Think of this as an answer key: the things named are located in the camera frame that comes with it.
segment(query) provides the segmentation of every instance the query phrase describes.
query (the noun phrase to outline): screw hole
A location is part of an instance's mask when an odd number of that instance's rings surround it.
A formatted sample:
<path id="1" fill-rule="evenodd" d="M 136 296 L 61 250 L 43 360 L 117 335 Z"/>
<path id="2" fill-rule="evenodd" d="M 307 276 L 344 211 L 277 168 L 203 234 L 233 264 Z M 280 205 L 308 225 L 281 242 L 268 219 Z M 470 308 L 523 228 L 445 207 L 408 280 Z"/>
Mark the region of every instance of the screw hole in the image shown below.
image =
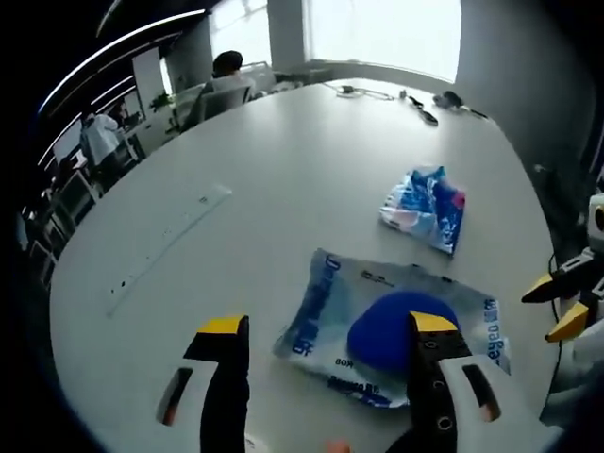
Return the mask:
<path id="1" fill-rule="evenodd" d="M 448 431 L 453 427 L 453 422 L 449 417 L 444 416 L 436 421 L 436 425 L 440 431 Z"/>
<path id="2" fill-rule="evenodd" d="M 604 231 L 604 209 L 598 207 L 594 216 L 596 217 L 596 226 L 600 231 Z"/>

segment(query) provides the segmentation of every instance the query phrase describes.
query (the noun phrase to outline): ceiling light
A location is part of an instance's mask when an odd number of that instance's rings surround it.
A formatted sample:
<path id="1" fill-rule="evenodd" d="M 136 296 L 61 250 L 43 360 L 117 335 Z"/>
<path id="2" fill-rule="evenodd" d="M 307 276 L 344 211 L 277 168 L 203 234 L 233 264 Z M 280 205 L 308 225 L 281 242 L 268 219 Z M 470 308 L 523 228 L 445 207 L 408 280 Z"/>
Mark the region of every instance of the ceiling light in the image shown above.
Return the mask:
<path id="1" fill-rule="evenodd" d="M 91 106 L 96 104 L 98 101 L 100 101 L 101 99 L 103 99 L 109 92 L 112 92 L 113 90 L 115 90 L 117 87 L 119 87 L 120 85 L 125 84 L 126 82 L 128 82 L 128 80 L 130 80 L 131 78 L 133 78 L 134 75 L 129 75 L 128 77 L 126 77 L 124 80 L 122 80 L 121 82 L 116 83 L 115 85 L 113 85 L 111 88 L 109 88 L 106 92 L 104 92 L 103 94 L 101 94 L 100 96 L 98 96 L 96 99 L 94 99 L 91 102 Z"/>
<path id="2" fill-rule="evenodd" d="M 48 146 L 48 148 L 46 149 L 46 151 L 44 151 L 44 154 L 42 154 L 42 157 L 40 158 L 40 160 L 38 160 L 38 165 L 40 165 L 42 163 L 42 161 L 46 158 L 46 155 L 50 152 L 51 149 L 53 149 L 53 146 L 55 145 L 56 142 L 59 141 L 59 139 L 61 138 L 61 136 L 65 133 L 65 131 L 67 129 L 69 129 L 77 120 L 79 120 L 79 117 L 82 116 L 81 113 L 78 113 L 74 119 L 72 121 L 69 122 L 69 124 L 63 129 L 61 130 L 61 132 L 58 134 L 58 136 L 53 140 L 52 143 L 50 143 L 50 146 Z"/>
<path id="3" fill-rule="evenodd" d="M 187 17 L 198 16 L 198 15 L 201 15 L 201 14 L 203 14 L 205 12 L 206 11 L 204 9 L 198 9 L 196 11 L 184 12 L 182 14 L 177 14 L 176 16 L 167 17 L 165 19 L 161 19 L 160 21 L 156 21 L 156 22 L 154 22 L 152 24 L 148 24 L 148 25 L 142 26 L 141 28 L 138 28 L 138 29 L 136 29 L 134 31 L 131 31 L 131 32 L 125 34 L 123 37 L 118 38 L 114 42 L 110 42 L 105 47 L 97 50 L 92 55 L 90 55 L 87 59 L 85 59 L 84 61 L 82 61 L 81 63 L 79 63 L 76 66 L 76 68 L 71 73 L 69 73 L 65 78 L 63 78 L 59 82 L 59 84 L 53 89 L 53 91 L 51 91 L 50 94 L 48 94 L 48 97 L 46 97 L 46 99 L 44 100 L 44 102 L 42 102 L 42 104 L 40 105 L 40 108 L 38 109 L 38 113 L 40 114 L 40 112 L 46 106 L 46 104 L 48 104 L 48 102 L 52 99 L 52 97 L 55 94 L 57 94 L 57 92 L 63 87 L 63 85 L 65 85 L 69 81 L 70 78 L 72 78 L 78 72 L 80 72 L 91 61 L 93 61 L 94 59 L 97 59 L 99 56 L 103 55 L 105 52 L 107 52 L 111 48 L 115 47 L 119 43 L 124 42 L 126 40 L 129 40 L 133 36 L 136 36 L 139 33 L 143 33 L 144 31 L 149 30 L 151 28 L 154 28 L 156 26 L 163 25 L 163 24 L 168 24 L 170 22 L 177 21 L 179 19 L 184 19 L 184 18 L 187 18 Z"/>
<path id="4" fill-rule="evenodd" d="M 101 107 L 100 109 L 97 109 L 96 112 L 99 113 L 100 111 L 103 111 L 104 109 L 106 109 L 107 107 L 109 107 L 111 104 L 113 104 L 115 101 L 117 101 L 120 97 L 126 96 L 129 92 L 131 92 L 135 88 L 136 88 L 136 86 L 128 88 L 125 92 L 122 92 L 122 94 L 119 94 L 119 95 L 115 96 L 113 99 L 111 99 L 103 107 Z"/>
<path id="5" fill-rule="evenodd" d="M 96 29 L 96 37 L 97 38 L 98 38 L 98 35 L 101 34 L 101 30 L 103 29 L 103 26 L 105 26 L 105 23 L 109 20 L 109 17 L 117 9 L 117 7 L 120 5 L 120 3 L 122 3 L 122 0 L 113 0 L 113 3 L 109 7 L 109 9 L 105 13 L 105 15 L 103 16 L 103 19 L 101 20 L 101 23 L 98 25 L 98 28 Z"/>

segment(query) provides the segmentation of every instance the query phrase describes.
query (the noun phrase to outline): blue sponge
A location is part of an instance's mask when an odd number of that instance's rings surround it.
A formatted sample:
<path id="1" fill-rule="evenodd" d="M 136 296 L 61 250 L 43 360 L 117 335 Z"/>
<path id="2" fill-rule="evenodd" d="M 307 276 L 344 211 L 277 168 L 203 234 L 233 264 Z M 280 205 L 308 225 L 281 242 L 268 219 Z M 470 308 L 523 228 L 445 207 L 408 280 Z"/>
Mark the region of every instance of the blue sponge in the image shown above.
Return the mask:
<path id="1" fill-rule="evenodd" d="M 410 360 L 409 312 L 435 314 L 460 327 L 445 302 L 423 293 L 398 292 L 382 296 L 348 331 L 353 359 L 389 373 L 406 373 Z"/>

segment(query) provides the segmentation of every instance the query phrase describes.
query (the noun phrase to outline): ceiling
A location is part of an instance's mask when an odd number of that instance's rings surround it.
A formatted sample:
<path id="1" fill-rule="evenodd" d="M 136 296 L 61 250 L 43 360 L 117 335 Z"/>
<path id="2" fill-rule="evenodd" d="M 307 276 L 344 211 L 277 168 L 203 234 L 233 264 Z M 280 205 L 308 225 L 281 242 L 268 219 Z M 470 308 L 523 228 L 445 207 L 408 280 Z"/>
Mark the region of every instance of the ceiling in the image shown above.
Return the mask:
<path id="1" fill-rule="evenodd" d="M 28 33 L 22 34 L 23 39 L 27 38 L 28 42 L 34 44 L 17 42 L 21 49 L 11 49 L 17 50 L 15 59 L 18 57 L 19 67 L 29 80 L 18 106 L 20 116 L 25 115 L 21 118 L 28 118 L 27 141 L 22 143 L 27 152 L 32 157 L 41 156 L 80 112 L 83 104 L 90 103 L 99 94 L 132 75 L 130 61 L 134 55 L 146 50 L 145 46 L 169 44 L 178 33 L 196 24 L 202 16 L 152 28 L 115 46 L 70 79 L 44 106 L 38 117 L 37 112 L 44 99 L 82 61 L 108 43 L 144 25 L 183 12 L 210 9 L 216 3 L 218 0 L 36 2 L 34 15 L 29 14 L 27 18 Z M 112 13 L 99 30 L 109 8 Z"/>

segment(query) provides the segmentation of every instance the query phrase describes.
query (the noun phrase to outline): plastic bag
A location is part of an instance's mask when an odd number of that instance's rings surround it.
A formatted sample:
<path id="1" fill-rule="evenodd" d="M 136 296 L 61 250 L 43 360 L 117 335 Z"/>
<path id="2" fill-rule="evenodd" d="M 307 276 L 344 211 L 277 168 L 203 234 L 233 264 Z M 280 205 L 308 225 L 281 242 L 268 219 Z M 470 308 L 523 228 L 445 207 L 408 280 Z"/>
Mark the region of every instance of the plastic bag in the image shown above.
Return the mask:
<path id="1" fill-rule="evenodd" d="M 460 236 L 465 193 L 451 186 L 445 168 L 422 167 L 407 173 L 379 209 L 390 227 L 452 255 Z"/>
<path id="2" fill-rule="evenodd" d="M 368 405 L 406 406 L 409 399 L 403 377 L 354 361 L 346 347 L 348 330 L 374 301 L 401 290 L 444 301 L 455 312 L 472 353 L 487 355 L 509 371 L 508 342 L 494 298 L 447 277 L 433 276 L 417 265 L 354 260 L 321 249 L 312 257 L 302 305 L 273 352 L 323 379 L 328 387 Z"/>

